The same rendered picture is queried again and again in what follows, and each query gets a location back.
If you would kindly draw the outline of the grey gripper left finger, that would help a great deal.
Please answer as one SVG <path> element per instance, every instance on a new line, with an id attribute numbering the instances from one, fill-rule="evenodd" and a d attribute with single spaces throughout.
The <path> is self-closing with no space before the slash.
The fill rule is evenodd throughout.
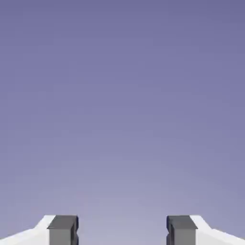
<path id="1" fill-rule="evenodd" d="M 0 239 L 0 245 L 79 245 L 76 215 L 45 215 L 31 229 Z"/>

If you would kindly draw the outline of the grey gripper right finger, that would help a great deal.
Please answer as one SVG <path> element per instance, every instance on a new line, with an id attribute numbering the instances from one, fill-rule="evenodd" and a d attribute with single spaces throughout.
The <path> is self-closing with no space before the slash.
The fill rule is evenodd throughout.
<path id="1" fill-rule="evenodd" d="M 245 239 L 211 228 L 200 215 L 167 216 L 166 245 L 245 245 Z"/>

